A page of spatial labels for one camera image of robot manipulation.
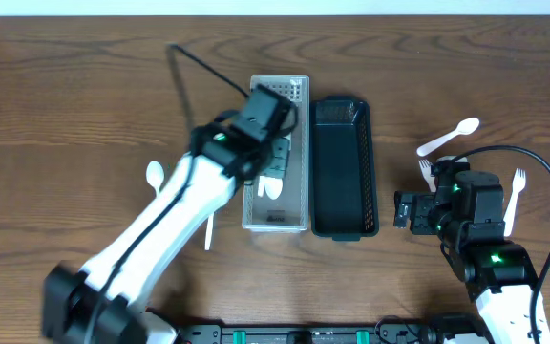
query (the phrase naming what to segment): black bin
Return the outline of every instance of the black bin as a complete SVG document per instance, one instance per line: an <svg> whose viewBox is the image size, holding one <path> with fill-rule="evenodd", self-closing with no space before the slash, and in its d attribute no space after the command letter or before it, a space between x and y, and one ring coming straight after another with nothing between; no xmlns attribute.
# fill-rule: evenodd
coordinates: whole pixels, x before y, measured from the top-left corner
<svg viewBox="0 0 550 344"><path fill-rule="evenodd" d="M355 97L311 102L311 229L336 241L379 231L369 105Z"/></svg>

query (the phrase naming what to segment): green light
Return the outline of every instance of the green light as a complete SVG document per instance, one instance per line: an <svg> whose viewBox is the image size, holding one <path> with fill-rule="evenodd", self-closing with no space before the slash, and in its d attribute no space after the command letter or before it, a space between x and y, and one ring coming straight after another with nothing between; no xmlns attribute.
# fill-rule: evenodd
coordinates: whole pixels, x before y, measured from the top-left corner
<svg viewBox="0 0 550 344"><path fill-rule="evenodd" d="M226 141L226 135L223 133L218 133L214 135L214 139L218 141Z"/></svg>

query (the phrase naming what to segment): white plastic spoon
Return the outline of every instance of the white plastic spoon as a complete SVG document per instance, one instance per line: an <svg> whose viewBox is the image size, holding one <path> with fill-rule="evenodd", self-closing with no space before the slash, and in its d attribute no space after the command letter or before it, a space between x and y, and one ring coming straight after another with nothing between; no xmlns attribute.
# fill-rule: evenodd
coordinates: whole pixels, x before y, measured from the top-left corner
<svg viewBox="0 0 550 344"><path fill-rule="evenodd" d="M148 168L145 170L145 179L150 186L154 187L157 192L157 197L160 194L160 186L164 182L164 170L158 161L150 161Z"/></svg>
<svg viewBox="0 0 550 344"><path fill-rule="evenodd" d="M455 130L449 134L445 134L436 140L432 140L421 147L417 148L417 155L420 157L425 157L428 154L432 153L434 149L440 147L441 145L447 143L448 140L453 139L458 135L469 135L473 134L476 128L478 128L479 120L478 118L466 118L462 120Z"/></svg>

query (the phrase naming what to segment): plastic container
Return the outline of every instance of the plastic container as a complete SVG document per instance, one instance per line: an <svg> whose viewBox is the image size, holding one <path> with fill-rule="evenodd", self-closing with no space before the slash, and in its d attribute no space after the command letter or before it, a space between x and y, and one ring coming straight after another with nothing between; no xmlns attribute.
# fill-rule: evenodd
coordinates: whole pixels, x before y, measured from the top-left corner
<svg viewBox="0 0 550 344"><path fill-rule="evenodd" d="M379 231L369 105L354 97L311 103L313 233L357 241Z"/></svg>
<svg viewBox="0 0 550 344"><path fill-rule="evenodd" d="M259 196L259 179L243 190L242 226L256 232L299 232L308 228L308 157L309 157L309 78L303 75L254 75L250 87L263 84L267 88L288 97L298 107L299 123L292 132L289 144L274 147L287 147L286 174L282 191L275 200ZM286 119L283 127L293 123L293 116Z"/></svg>

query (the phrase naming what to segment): spoon handle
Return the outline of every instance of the spoon handle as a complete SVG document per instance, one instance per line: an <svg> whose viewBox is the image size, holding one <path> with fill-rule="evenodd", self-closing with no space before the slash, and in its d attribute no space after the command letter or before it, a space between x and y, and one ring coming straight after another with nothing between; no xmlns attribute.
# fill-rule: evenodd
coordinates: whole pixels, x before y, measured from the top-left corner
<svg viewBox="0 0 550 344"><path fill-rule="evenodd" d="M441 145L447 143L448 140L453 139L457 136L457 131L454 130L453 132L449 134L445 134L441 136L438 139L431 140L430 142L422 145L421 147L417 148L417 155L420 157L425 157L428 154L432 153L434 149L440 147Z"/></svg>

